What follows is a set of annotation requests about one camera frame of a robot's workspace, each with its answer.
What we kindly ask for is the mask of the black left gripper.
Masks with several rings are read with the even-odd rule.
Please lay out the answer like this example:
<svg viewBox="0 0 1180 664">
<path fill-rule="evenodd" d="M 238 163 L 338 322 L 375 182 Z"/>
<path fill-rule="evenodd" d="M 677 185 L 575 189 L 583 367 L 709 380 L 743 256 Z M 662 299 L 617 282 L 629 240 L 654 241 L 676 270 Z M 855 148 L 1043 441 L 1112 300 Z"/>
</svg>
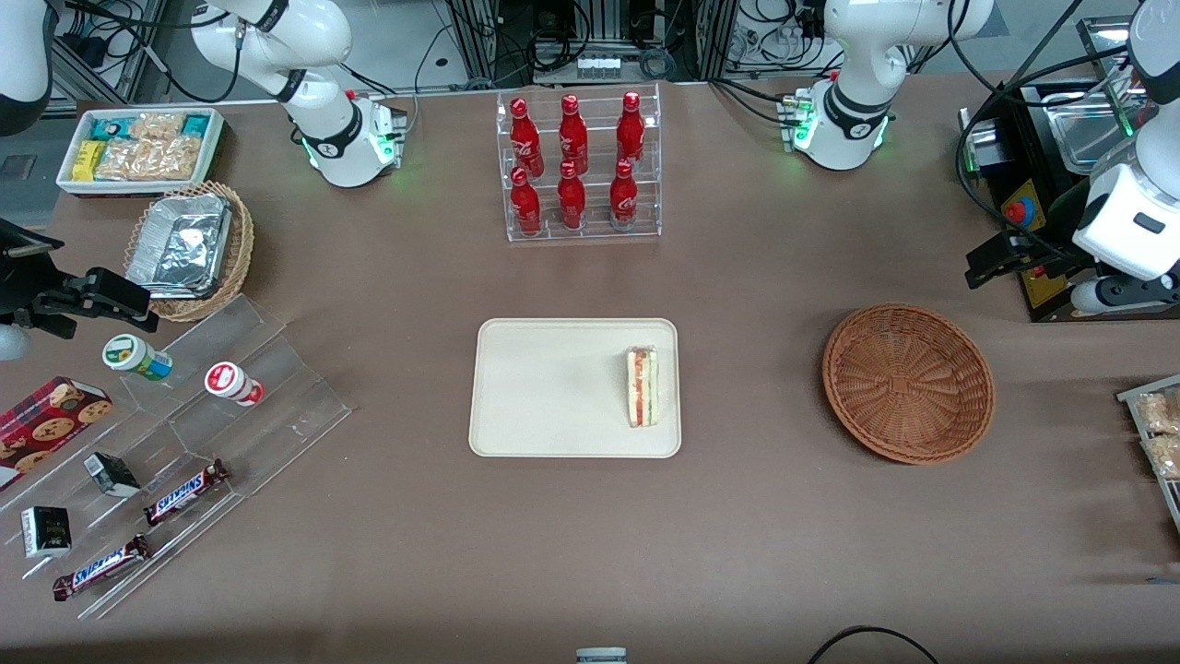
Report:
<svg viewBox="0 0 1180 664">
<path fill-rule="evenodd" d="M 1070 276 L 1092 264 L 1073 239 L 1079 230 L 1092 180 L 1079 180 L 1051 200 L 1041 200 L 1032 180 L 1012 193 L 1012 234 L 999 231 L 966 254 L 965 282 L 970 290 L 1007 276 L 1021 264 L 1051 277 Z"/>
</svg>

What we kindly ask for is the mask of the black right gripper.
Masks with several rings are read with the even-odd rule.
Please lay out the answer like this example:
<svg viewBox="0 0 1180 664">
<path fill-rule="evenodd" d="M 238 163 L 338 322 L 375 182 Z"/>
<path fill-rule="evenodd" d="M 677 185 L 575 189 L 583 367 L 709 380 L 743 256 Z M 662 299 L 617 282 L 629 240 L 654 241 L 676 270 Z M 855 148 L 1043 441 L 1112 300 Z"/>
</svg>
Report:
<svg viewBox="0 0 1180 664">
<path fill-rule="evenodd" d="M 59 338 L 76 335 L 73 316 L 93 314 L 76 277 L 55 268 L 51 252 L 60 239 L 1 219 L 1 314 L 4 324 L 41 329 Z M 149 335 L 159 331 L 159 315 L 150 313 L 150 291 L 122 274 L 93 267 L 85 276 L 86 298 L 109 308 L 105 318 L 122 321 Z"/>
</svg>

